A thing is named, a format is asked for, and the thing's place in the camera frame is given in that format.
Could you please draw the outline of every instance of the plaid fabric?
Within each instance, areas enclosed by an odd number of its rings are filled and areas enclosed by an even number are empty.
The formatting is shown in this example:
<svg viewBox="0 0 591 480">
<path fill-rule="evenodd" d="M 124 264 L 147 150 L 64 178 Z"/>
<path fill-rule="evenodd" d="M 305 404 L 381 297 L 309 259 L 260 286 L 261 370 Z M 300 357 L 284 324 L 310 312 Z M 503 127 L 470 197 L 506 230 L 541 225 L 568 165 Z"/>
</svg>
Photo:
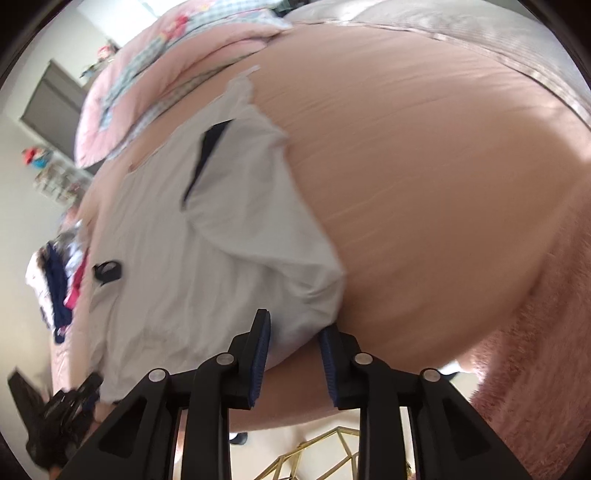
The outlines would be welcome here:
<svg viewBox="0 0 591 480">
<path fill-rule="evenodd" d="M 112 120 L 112 109 L 117 104 L 118 100 L 126 94 L 126 92 L 137 82 L 143 72 L 150 67 L 156 60 L 158 60 L 166 51 L 173 48 L 178 42 L 192 38 L 211 28 L 218 27 L 225 24 L 234 23 L 256 23 L 264 25 L 273 25 L 282 30 L 291 28 L 291 24 L 281 18 L 278 18 L 272 11 L 268 9 L 256 9 L 250 11 L 241 11 L 227 15 L 227 12 L 235 11 L 237 8 L 246 8 L 253 5 L 267 4 L 262 0 L 240 0 L 219 2 L 219 7 L 214 9 L 211 7 L 207 11 L 195 14 L 189 17 L 189 20 L 184 26 L 184 34 L 179 37 L 168 38 L 166 35 L 159 35 L 152 40 L 149 45 L 143 49 L 134 59 L 127 65 L 121 75 L 115 80 L 109 93 L 103 98 L 103 113 L 100 119 L 99 129 L 101 131 L 109 128 Z"/>
<path fill-rule="evenodd" d="M 308 5 L 310 0 L 281 0 L 275 7 L 273 7 L 273 11 L 279 16 L 284 17 L 289 12 L 294 11 L 296 8 L 303 7 L 304 5 Z"/>
<path fill-rule="evenodd" d="M 130 145 L 130 143 L 133 142 L 133 140 L 135 140 L 146 128 L 148 128 L 148 126 L 154 120 L 156 120 L 160 115 L 162 115 L 164 112 L 166 112 L 179 101 L 181 101 L 184 97 L 186 97 L 189 93 L 195 90 L 195 88 L 197 88 L 203 82 L 209 80 L 216 73 L 242 60 L 243 58 L 245 57 L 234 59 L 227 65 L 218 67 L 214 70 L 210 70 L 209 72 L 204 72 L 201 75 L 195 77 L 194 79 L 191 79 L 188 82 L 176 87 L 166 97 L 162 98 L 159 102 L 155 103 L 146 111 L 146 113 L 142 115 L 142 117 L 129 130 L 129 133 L 127 134 L 125 139 L 122 140 L 121 143 L 107 156 L 106 160 L 112 160 L 113 158 L 120 155 L 120 153 L 123 152 L 123 150 L 125 150 Z"/>
</svg>

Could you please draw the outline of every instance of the pink fuzzy rug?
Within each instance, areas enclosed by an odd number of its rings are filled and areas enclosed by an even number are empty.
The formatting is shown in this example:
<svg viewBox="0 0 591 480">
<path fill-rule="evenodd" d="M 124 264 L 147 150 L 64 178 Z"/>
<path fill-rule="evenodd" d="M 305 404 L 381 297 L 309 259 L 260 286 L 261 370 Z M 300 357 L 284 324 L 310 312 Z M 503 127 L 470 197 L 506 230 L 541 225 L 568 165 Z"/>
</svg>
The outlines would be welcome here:
<svg viewBox="0 0 591 480">
<path fill-rule="evenodd" d="M 472 352 L 472 404 L 535 480 L 556 480 L 591 430 L 591 181 L 516 316 Z"/>
</svg>

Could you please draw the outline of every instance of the clothing pile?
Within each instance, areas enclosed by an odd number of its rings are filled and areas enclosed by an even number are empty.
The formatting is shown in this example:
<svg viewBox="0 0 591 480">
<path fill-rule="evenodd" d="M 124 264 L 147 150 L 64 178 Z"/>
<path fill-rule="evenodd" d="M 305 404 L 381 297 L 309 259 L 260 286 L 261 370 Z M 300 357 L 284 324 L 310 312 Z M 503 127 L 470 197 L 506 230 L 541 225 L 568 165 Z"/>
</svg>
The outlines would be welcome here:
<svg viewBox="0 0 591 480">
<path fill-rule="evenodd" d="M 86 243 L 84 226 L 78 222 L 33 253 L 27 267 L 25 280 L 37 295 L 41 317 L 56 343 L 64 342 L 72 323 L 86 267 Z"/>
</svg>

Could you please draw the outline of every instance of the metal screw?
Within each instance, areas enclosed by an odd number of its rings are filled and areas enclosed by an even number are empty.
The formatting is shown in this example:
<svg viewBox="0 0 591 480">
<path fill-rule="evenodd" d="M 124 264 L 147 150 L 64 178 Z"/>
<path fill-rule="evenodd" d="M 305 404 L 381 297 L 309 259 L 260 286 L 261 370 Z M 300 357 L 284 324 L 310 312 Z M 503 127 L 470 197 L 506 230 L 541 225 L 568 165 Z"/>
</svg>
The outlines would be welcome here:
<svg viewBox="0 0 591 480">
<path fill-rule="evenodd" d="M 355 355 L 355 363 L 359 365 L 369 365 L 374 361 L 373 356 L 368 353 L 358 353 Z"/>
<path fill-rule="evenodd" d="M 148 378 L 152 382 L 160 382 L 160 381 L 164 380 L 165 377 L 166 377 L 166 372 L 164 370 L 162 370 L 161 368 L 157 368 L 155 370 L 152 370 L 150 372 L 150 374 L 148 375 Z"/>
<path fill-rule="evenodd" d="M 430 368 L 429 370 L 425 370 L 423 372 L 423 378 L 428 382 L 439 382 L 441 379 L 441 373 L 437 370 Z"/>
<path fill-rule="evenodd" d="M 233 361 L 234 356 L 231 353 L 222 353 L 216 358 L 216 362 L 219 365 L 230 365 Z"/>
</svg>

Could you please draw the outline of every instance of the navy clothing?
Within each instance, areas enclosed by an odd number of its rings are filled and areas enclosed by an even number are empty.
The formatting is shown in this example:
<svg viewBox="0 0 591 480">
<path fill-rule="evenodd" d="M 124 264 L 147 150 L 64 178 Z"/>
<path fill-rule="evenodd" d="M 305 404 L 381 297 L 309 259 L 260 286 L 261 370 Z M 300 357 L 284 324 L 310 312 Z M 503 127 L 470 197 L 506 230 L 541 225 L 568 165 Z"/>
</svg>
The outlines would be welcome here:
<svg viewBox="0 0 591 480">
<path fill-rule="evenodd" d="M 191 190 L 193 190 L 193 187 L 197 183 L 197 180 L 199 179 L 199 176 L 201 175 L 201 172 L 203 171 L 205 164 L 207 163 L 209 157 L 213 153 L 213 150 L 216 148 L 217 142 L 219 141 L 220 137 L 222 136 L 230 122 L 232 122 L 232 120 L 226 120 L 225 122 L 216 124 L 209 130 L 207 130 L 203 135 L 203 138 L 201 140 L 201 153 L 199 155 L 199 161 L 195 165 L 193 177 L 191 178 L 191 182 L 189 183 L 189 186 L 187 187 L 187 190 L 185 190 L 185 193 L 183 195 L 183 202 L 181 204 L 183 210 L 187 207 L 187 200 L 191 195 Z"/>
<path fill-rule="evenodd" d="M 53 325 L 55 326 L 53 337 L 56 343 L 63 343 L 66 339 L 66 327 L 72 323 L 72 311 L 64 305 L 64 300 L 68 295 L 66 270 L 60 255 L 52 244 L 47 244 L 45 277 L 53 303 Z"/>
</svg>

